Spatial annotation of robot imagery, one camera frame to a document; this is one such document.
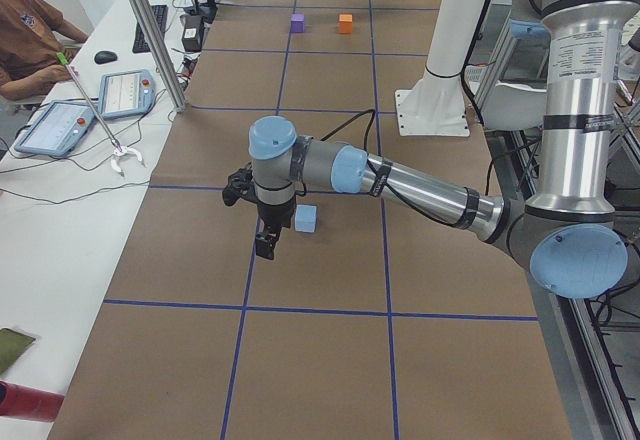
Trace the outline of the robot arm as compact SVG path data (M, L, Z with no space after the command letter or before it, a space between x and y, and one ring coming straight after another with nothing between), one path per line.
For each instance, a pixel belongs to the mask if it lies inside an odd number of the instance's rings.
M618 52L639 0L513 0L517 17L549 32L546 112L537 190L518 202L454 185L349 144L297 134L280 116L249 131L255 201L272 258L291 218L296 182L384 196L511 256L547 290L590 298L615 286L628 262L604 185L614 127Z

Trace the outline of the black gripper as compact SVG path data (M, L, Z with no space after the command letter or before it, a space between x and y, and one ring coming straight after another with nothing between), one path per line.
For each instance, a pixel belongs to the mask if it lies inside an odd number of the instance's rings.
M259 201L258 216L263 223L260 233L255 236L254 246L257 257L273 260L275 257L276 236L283 228L291 227L293 201L272 205Z

